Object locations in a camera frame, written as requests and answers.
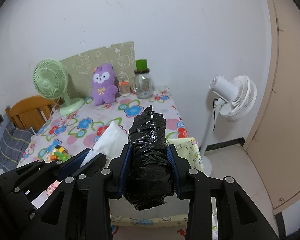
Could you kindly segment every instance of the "stuffed animal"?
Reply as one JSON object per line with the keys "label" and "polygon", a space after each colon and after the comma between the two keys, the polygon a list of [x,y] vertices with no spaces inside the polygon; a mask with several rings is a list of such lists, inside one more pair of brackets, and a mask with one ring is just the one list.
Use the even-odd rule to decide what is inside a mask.
{"label": "stuffed animal", "polygon": [[115,101],[118,88],[114,85],[114,81],[115,72],[109,63],[104,63],[92,71],[92,97],[96,106]]}

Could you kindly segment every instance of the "door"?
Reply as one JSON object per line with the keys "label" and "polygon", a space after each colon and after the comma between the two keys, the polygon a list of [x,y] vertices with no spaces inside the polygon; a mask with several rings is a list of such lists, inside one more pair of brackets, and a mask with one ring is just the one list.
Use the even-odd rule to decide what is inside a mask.
{"label": "door", "polygon": [[279,53],[268,107],[247,148],[274,207],[300,198],[300,11],[292,0],[274,0]]}

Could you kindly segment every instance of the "fan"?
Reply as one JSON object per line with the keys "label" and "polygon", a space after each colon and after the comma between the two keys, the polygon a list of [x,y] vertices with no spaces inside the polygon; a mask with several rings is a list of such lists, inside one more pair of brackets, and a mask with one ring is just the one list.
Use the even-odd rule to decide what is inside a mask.
{"label": "fan", "polygon": [[55,100],[60,97],[64,99],[64,104],[60,107],[61,115],[70,114],[84,104],[82,98],[70,99],[67,91],[68,73],[59,61],[53,59],[40,61],[33,72],[33,84],[46,99]]}
{"label": "fan", "polygon": [[[237,122],[251,110],[257,97],[256,85],[245,75],[237,76],[231,82],[216,75],[209,87],[219,98],[213,101],[213,119],[210,119],[202,138],[203,154],[207,148],[209,136],[214,131],[218,115],[221,114],[229,122]],[[203,154],[201,154],[203,165],[206,174],[210,175],[211,163]]]}

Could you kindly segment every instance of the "white fan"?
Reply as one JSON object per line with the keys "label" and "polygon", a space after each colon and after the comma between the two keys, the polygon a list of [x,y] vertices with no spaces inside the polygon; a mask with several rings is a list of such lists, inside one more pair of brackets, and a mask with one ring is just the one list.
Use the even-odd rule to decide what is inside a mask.
{"label": "white fan", "polygon": [[[204,154],[208,145],[208,139],[214,130],[217,117],[221,114],[229,122],[237,122],[244,117],[253,107],[257,97],[257,87],[253,81],[245,75],[235,77],[231,82],[216,75],[210,82],[210,89],[219,96],[214,101],[214,115],[207,125],[202,138],[201,152]],[[206,156],[201,154],[207,175],[211,174],[211,163]]]}

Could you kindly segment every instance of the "pillow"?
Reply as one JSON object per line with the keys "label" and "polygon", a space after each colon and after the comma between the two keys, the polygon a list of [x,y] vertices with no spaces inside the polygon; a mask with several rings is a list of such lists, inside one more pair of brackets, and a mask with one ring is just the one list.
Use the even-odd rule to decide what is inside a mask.
{"label": "pillow", "polygon": [[8,123],[0,141],[0,167],[5,172],[17,167],[32,135],[30,131],[15,128],[12,122]]}

